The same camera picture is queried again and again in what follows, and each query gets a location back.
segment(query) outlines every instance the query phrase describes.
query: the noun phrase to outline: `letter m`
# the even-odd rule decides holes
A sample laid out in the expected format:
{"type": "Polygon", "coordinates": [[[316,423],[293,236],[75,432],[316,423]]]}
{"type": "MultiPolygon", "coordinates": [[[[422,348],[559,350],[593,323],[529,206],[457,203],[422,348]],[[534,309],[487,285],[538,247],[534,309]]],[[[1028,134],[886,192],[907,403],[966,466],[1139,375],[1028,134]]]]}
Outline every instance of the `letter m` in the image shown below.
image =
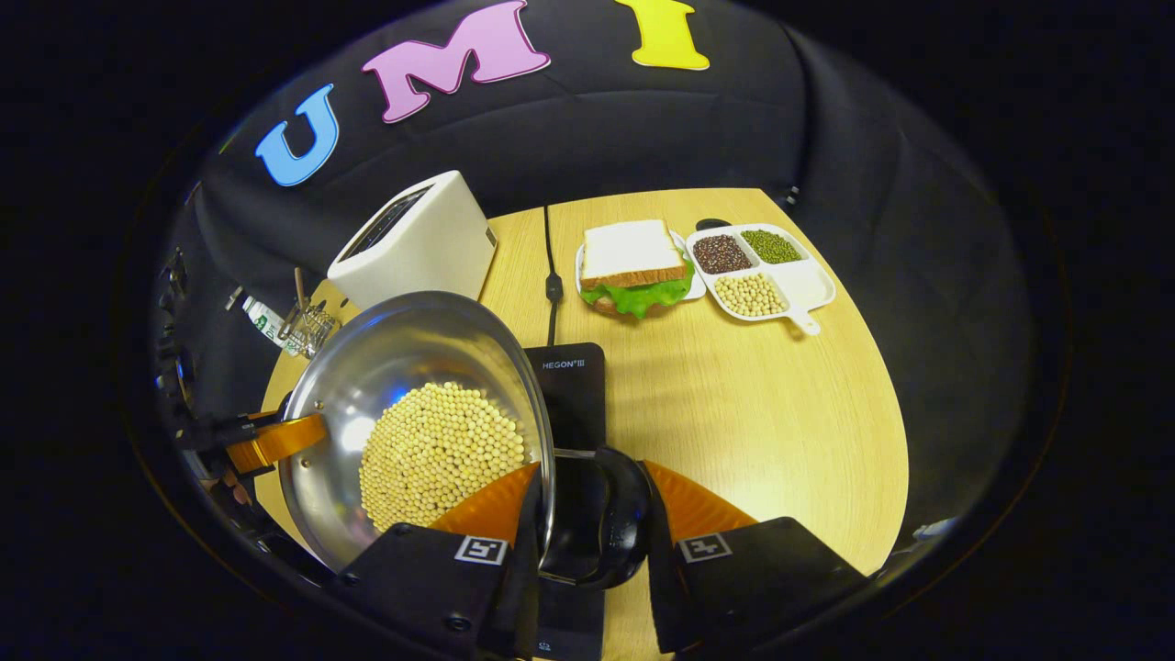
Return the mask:
{"type": "Polygon", "coordinates": [[[531,47],[518,20],[525,6],[525,0],[491,5],[465,16],[444,47],[404,41],[363,65],[364,72],[376,73],[388,97],[383,121],[401,121],[429,103],[429,94],[417,92],[411,79],[445,94],[456,92],[470,53],[477,55],[475,82],[504,80],[549,65],[551,58],[531,47]]]}

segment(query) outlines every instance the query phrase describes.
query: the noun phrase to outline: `wooden table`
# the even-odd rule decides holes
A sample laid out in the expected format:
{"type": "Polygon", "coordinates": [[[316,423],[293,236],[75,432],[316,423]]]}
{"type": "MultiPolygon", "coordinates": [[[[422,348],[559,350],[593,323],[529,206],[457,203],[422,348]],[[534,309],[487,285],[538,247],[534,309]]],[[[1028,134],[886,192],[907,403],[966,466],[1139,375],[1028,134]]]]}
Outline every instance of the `wooden table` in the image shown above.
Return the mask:
{"type": "MultiPolygon", "coordinates": [[[[881,567],[906,506],[908,465],[898,399],[850,292],[819,251],[761,190],[634,193],[550,207],[551,248],[566,295],[556,343],[596,343],[606,362],[607,443],[709,487],[759,521],[792,517],[862,574],[881,567]],[[799,238],[837,283],[805,337],[790,321],[743,322],[707,294],[644,319],[592,310],[575,289],[575,254],[589,227],[665,218],[682,236],[704,217],[770,222],[799,238]]],[[[481,302],[524,348],[546,343],[543,209],[490,220],[498,249],[481,302]]],[[[315,291],[347,321],[329,282],[315,291]]],[[[276,409],[307,362],[282,355],[264,409],[276,409]]],[[[257,494],[298,541],[276,473],[257,494]]],[[[657,659],[647,571],[606,595],[604,659],[657,659]]]]}

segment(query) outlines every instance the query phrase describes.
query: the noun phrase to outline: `blue letter u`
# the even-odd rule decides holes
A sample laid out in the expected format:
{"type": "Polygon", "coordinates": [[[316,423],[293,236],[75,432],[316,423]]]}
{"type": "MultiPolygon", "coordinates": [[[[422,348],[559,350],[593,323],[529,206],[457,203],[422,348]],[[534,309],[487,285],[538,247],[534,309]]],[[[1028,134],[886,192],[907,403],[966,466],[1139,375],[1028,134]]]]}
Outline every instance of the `blue letter u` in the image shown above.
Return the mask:
{"type": "Polygon", "coordinates": [[[330,101],[327,94],[334,89],[334,85],[327,85],[322,89],[307,96],[306,101],[294,110],[296,114],[306,115],[310,121],[310,130],[314,130],[314,146],[302,156],[290,153],[290,146],[286,142],[286,124],[281,122],[269,131],[257,144],[256,155],[266,163],[269,176],[282,186],[296,186],[314,174],[322,163],[327,162],[335,144],[338,142],[338,121],[334,110],[330,109],[330,101]]]}

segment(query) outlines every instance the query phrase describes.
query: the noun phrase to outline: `white toaster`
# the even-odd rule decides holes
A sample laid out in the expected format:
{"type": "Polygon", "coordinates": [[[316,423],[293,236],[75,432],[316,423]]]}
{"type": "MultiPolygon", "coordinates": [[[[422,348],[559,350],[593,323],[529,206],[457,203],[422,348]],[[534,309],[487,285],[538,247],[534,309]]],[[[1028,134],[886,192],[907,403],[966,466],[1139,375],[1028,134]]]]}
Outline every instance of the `white toaster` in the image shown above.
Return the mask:
{"type": "Polygon", "coordinates": [[[348,241],[327,277],[361,310],[421,290],[477,299],[497,237],[457,170],[408,187],[348,241]]]}

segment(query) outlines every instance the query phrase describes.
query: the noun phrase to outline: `black cable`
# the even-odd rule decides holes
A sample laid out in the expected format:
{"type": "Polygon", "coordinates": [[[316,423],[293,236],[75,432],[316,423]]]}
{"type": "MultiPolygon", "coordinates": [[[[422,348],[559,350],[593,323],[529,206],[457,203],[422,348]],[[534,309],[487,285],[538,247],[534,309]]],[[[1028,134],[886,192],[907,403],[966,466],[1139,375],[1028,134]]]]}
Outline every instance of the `black cable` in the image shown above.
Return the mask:
{"type": "Polygon", "coordinates": [[[543,232],[546,234],[546,263],[551,267],[551,274],[546,276],[546,299],[551,301],[551,322],[546,326],[546,346],[555,345],[555,311],[559,308],[559,299],[563,298],[563,279],[555,272],[555,257],[551,255],[551,215],[548,207],[543,207],[543,232]]]}

